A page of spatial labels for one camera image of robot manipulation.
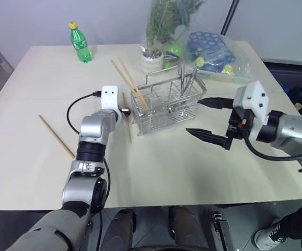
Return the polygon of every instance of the bottle label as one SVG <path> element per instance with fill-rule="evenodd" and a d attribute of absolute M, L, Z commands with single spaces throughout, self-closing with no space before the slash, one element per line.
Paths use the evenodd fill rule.
<path fill-rule="evenodd" d="M 86 40 L 80 41 L 80 42 L 73 42 L 73 46 L 75 49 L 83 49 L 87 47 Z"/>

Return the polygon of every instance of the white wall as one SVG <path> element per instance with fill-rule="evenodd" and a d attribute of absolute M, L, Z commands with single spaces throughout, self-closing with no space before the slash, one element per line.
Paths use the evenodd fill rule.
<path fill-rule="evenodd" d="M 227 36 L 266 61 L 302 64 L 302 0 L 240 0 Z"/>
<path fill-rule="evenodd" d="M 139 43 L 151 0 L 0 0 L 0 52 L 16 67 L 32 45 L 70 44 L 76 21 L 89 44 Z M 209 0 L 199 25 L 220 32 L 231 0 Z"/>

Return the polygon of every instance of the chopstick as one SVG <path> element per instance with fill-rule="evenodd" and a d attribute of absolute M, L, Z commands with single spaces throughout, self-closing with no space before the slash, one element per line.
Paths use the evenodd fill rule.
<path fill-rule="evenodd" d="M 125 95 L 122 93 L 122 98 L 123 98 L 123 107 L 127 107 L 126 102 L 125 102 Z M 126 122 L 126 129 L 128 131 L 128 136 L 129 136 L 129 142 L 131 144 L 131 132 L 130 132 L 130 124 L 128 117 L 126 115 L 123 115 L 125 117 L 125 122 Z"/>
<path fill-rule="evenodd" d="M 142 94 L 140 93 L 140 91 L 138 90 L 138 88 L 134 87 L 134 86 L 132 86 L 130 84 L 130 82 L 128 81 L 128 79 L 126 79 L 126 77 L 124 76 L 124 74 L 122 73 L 122 71 L 119 69 L 119 67 L 116 65 L 116 63 L 113 60 L 110 60 L 110 62 L 114 66 L 114 68 L 116 69 L 116 71 L 120 74 L 120 76 L 122 77 L 122 79 L 124 80 L 124 82 L 126 83 L 126 85 L 128 86 L 128 88 L 130 89 L 130 91 L 135 94 L 135 96 L 139 100 L 139 102 L 144 106 L 144 108 L 149 109 L 147 103 L 145 102 L 145 100 L 144 100 Z M 130 78 L 131 75 L 130 75 L 129 71 L 127 70 L 127 68 L 125 67 L 124 64 L 122 64 L 122 66 L 123 66 L 126 74 L 128 75 L 128 77 Z"/>
<path fill-rule="evenodd" d="M 55 133 L 55 131 L 49 126 L 49 124 L 43 119 L 41 115 L 38 115 L 40 119 L 42 120 L 45 127 L 52 133 L 52 135 L 55 137 L 55 139 L 60 143 L 60 145 L 64 148 L 64 150 L 69 154 L 71 158 L 75 158 L 75 155 L 71 152 L 70 149 L 64 144 L 64 142 L 59 138 L 59 136 Z"/>

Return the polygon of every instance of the white table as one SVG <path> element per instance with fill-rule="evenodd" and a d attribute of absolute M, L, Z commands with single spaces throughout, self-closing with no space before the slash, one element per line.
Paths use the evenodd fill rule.
<path fill-rule="evenodd" d="M 269 110 L 298 114 L 252 47 L 247 42 L 238 44 L 248 54 L 253 73 L 268 93 Z M 130 97 L 110 64 L 118 56 L 141 83 L 137 44 L 99 45 L 94 60 L 87 64 L 79 62 L 69 46 L 32 47 L 28 51 L 0 92 L 0 210 L 60 208 L 72 159 L 38 115 L 43 115 L 76 152 L 78 136 L 65 118 L 69 104 L 101 90 L 102 85 L 117 85 L 127 99 Z M 214 97 L 233 98 L 240 86 L 205 83 L 206 96 Z M 71 111 L 71 121 L 78 128 L 84 116 L 98 109 L 100 99 L 85 99 Z M 200 106 L 195 119 L 168 132 L 137 136 L 138 128 L 132 125 L 132 144 L 125 125 L 119 125 L 106 149 L 112 178 L 106 207 L 302 199 L 302 174 L 297 171 L 297 162 L 259 159 L 238 140 L 226 151 L 185 131 L 203 128 L 224 135 L 229 116 L 230 110 Z M 255 146 L 270 155 L 284 155 L 263 143 Z"/>

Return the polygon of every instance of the white flower pot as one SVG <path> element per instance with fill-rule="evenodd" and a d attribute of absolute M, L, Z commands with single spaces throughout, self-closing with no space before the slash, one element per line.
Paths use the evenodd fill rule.
<path fill-rule="evenodd" d="M 161 55 L 155 59 L 147 58 L 143 56 L 143 54 L 141 54 L 141 68 L 145 74 L 149 72 L 161 70 L 163 62 L 164 62 L 163 53 L 161 53 Z"/>

